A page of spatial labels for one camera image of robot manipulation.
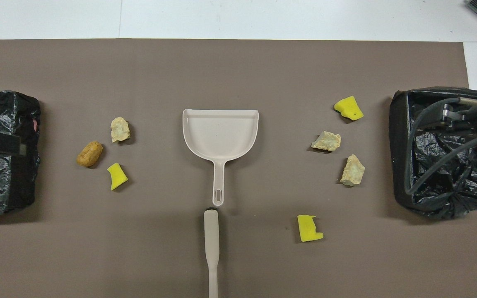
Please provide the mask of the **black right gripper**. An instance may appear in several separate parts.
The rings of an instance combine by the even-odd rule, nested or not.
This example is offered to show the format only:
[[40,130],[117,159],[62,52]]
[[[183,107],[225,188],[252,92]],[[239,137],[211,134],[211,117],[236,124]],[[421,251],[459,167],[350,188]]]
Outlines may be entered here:
[[473,130],[473,107],[446,103],[443,109],[424,109],[416,117],[417,127],[444,126],[447,130]]

